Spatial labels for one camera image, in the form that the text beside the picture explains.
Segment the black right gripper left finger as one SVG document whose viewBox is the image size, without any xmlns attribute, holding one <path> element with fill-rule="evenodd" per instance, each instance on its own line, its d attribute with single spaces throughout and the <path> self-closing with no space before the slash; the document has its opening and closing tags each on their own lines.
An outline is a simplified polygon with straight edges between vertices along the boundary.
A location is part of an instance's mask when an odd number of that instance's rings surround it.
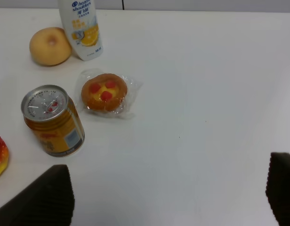
<svg viewBox="0 0 290 226">
<path fill-rule="evenodd" d="M 54 165 L 0 207 L 0 226 L 69 226 L 75 197 L 67 165 Z"/>
</svg>

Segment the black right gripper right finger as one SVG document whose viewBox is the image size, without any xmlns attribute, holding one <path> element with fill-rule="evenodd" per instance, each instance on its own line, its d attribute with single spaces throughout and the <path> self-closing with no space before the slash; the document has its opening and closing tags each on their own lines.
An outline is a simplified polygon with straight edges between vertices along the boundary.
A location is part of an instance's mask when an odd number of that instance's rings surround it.
<svg viewBox="0 0 290 226">
<path fill-rule="evenodd" d="M 290 226 L 290 154 L 273 152 L 270 156 L 266 196 L 280 226 Z"/>
</svg>

